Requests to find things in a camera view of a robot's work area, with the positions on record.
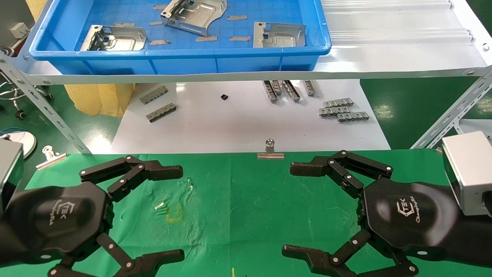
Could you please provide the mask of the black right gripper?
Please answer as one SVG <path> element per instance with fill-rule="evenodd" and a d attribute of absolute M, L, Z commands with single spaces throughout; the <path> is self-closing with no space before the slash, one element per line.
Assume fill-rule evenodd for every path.
<path fill-rule="evenodd" d="M 353 172 L 376 181 L 364 188 Z M 395 182 L 389 179 L 392 172 L 390 165 L 346 150 L 292 163 L 291 175 L 327 176 L 353 199 L 361 198 L 360 224 L 371 233 L 360 230 L 334 254 L 285 244 L 282 255 L 304 260 L 310 272 L 329 277 L 414 277 L 418 267 L 406 256 L 491 267 L 489 216 L 464 215 L 450 187 Z M 350 270 L 346 262 L 369 241 L 395 266 L 360 274 Z"/>

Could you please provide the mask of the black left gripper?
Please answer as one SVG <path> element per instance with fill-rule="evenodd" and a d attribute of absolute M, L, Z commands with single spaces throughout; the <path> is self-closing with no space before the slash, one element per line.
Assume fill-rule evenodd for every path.
<path fill-rule="evenodd" d="M 91 277 L 72 270 L 102 247 L 121 268 L 114 277 L 155 277 L 162 265 L 181 262 L 181 249 L 130 256 L 107 233 L 117 203 L 146 180 L 183 177 L 181 165 L 163 166 L 158 160 L 132 155 L 81 170 L 77 186 L 47 186 L 14 193 L 1 217 L 1 266 L 60 263 L 49 277 Z M 96 184 L 118 178 L 107 193 Z"/>

